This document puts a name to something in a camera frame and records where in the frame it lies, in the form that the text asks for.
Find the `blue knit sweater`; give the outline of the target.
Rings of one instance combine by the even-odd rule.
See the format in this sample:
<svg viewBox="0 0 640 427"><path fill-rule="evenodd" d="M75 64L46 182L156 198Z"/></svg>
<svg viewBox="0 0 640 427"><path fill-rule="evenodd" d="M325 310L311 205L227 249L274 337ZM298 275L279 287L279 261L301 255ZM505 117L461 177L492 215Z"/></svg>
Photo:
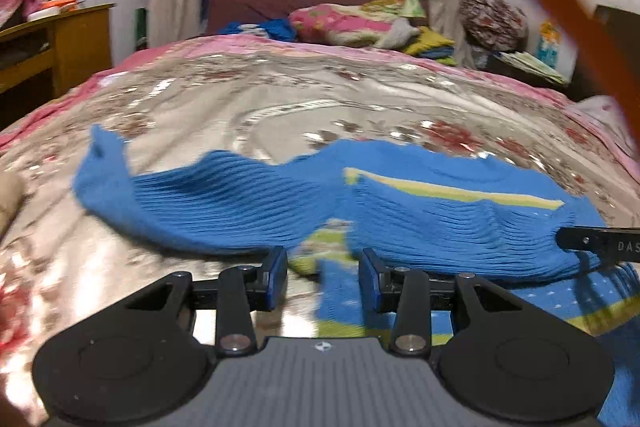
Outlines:
<svg viewBox="0 0 640 427"><path fill-rule="evenodd" d="M116 231L174 251L285 247L293 269L320 277L324 335L390 330L390 317L361 308L363 248L390 265L486 277L598 336L616 366L601 419L638 424L638 274L555 244L560 228L603 218L545 174L371 140L336 141L281 165L212 150L191 165L134 174L124 140L94 127L73 190Z"/></svg>

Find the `blue clothes on sofa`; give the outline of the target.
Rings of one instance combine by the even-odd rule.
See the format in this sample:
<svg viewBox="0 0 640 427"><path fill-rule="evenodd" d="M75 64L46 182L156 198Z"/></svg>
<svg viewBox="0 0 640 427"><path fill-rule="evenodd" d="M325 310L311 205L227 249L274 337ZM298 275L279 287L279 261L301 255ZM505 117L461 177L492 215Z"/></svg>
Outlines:
<svg viewBox="0 0 640 427"><path fill-rule="evenodd" d="M286 18L261 23L232 22L218 31L218 35L253 35L282 42L294 42L297 36L296 30Z"/></svg>

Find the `floral white pillow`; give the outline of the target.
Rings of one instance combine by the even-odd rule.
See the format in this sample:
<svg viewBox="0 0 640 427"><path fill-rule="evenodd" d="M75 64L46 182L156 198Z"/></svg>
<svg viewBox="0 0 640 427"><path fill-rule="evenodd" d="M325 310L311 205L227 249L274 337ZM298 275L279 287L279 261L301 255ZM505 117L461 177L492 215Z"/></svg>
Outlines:
<svg viewBox="0 0 640 427"><path fill-rule="evenodd" d="M595 95L573 103L571 109L587 115L598 124L627 156L637 158L638 146L628 130L626 119L620 106L608 95Z"/></svg>

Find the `floral satin bedspread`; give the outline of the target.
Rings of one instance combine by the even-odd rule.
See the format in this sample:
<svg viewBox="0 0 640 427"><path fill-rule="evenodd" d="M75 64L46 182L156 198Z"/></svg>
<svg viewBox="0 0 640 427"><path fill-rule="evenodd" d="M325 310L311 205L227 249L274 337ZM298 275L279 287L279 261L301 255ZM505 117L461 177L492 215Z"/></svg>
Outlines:
<svg viewBox="0 0 640 427"><path fill-rule="evenodd" d="M1 242L11 291L1 390L31 424L46 418L30 370L63 327L175 270L213 277L218 260L167 254L111 231L76 202L73 175L93 124L129 142L134 172L178 167L209 150L277 164L339 139L377 139L548 174L590 198L613 227L639 222L639 175L618 119L548 89L397 52L197 38L140 53L3 132L1 167L23 205Z"/></svg>

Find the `yellow folded cloth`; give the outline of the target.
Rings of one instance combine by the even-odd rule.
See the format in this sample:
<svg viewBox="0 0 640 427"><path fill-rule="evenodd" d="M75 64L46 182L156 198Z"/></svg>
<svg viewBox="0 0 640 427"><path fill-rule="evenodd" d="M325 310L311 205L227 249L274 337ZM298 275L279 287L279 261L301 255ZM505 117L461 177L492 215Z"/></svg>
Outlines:
<svg viewBox="0 0 640 427"><path fill-rule="evenodd" d="M401 49L402 53L417 58L427 58L448 66L457 65L454 59L454 40L426 26L419 26L418 31L419 35Z"/></svg>

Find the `checked beige pillow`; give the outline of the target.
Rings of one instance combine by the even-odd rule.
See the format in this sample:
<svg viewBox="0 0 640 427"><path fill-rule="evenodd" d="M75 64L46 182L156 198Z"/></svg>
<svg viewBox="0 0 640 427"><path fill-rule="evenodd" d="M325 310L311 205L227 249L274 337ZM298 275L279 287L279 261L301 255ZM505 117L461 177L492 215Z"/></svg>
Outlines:
<svg viewBox="0 0 640 427"><path fill-rule="evenodd" d="M6 230L13 222L25 197L25 181L15 172L2 172L0 174L0 235L6 234Z"/></svg>

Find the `floral cloth bundle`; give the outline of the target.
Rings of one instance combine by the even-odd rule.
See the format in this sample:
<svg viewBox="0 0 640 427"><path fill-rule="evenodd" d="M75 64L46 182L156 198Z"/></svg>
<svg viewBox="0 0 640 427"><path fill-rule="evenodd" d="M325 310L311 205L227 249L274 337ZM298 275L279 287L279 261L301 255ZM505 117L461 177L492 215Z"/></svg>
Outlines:
<svg viewBox="0 0 640 427"><path fill-rule="evenodd" d="M484 49L517 51L528 36L525 13L504 0L462 0L459 15L466 33Z"/></svg>

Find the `pink floral quilt bundle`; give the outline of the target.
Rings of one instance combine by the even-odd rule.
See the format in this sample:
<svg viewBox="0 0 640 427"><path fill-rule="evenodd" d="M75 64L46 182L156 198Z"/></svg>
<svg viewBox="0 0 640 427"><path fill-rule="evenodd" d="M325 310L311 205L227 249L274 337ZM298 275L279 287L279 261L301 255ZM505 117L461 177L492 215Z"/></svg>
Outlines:
<svg viewBox="0 0 640 427"><path fill-rule="evenodd" d="M397 50L420 34L412 22L424 22L426 17L420 0L373 0L308 6L291 12L288 22L303 42Z"/></svg>

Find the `green bottle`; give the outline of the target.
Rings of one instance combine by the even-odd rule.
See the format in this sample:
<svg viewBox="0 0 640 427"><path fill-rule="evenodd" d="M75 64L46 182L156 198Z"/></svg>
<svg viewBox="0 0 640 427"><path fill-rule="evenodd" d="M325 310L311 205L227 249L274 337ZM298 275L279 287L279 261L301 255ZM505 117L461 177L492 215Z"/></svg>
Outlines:
<svg viewBox="0 0 640 427"><path fill-rule="evenodd" d="M134 45L137 51L148 47L148 10L136 9L134 13Z"/></svg>

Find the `wooden side desk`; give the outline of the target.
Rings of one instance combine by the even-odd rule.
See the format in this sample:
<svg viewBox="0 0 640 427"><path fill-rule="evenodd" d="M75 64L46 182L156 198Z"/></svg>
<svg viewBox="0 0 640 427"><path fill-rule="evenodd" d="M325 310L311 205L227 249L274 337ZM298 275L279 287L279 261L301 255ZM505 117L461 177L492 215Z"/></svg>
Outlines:
<svg viewBox="0 0 640 427"><path fill-rule="evenodd" d="M113 66L111 3L1 31L1 127Z"/></svg>

